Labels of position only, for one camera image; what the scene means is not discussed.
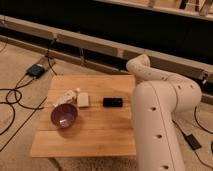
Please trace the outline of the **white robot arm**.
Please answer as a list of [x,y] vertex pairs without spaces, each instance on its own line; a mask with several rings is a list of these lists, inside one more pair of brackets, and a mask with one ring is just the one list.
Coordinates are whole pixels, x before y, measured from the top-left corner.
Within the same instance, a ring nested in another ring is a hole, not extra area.
[[185,76],[151,67],[147,55],[129,60],[135,76],[131,98],[138,171],[185,171],[172,114],[201,101],[200,86]]

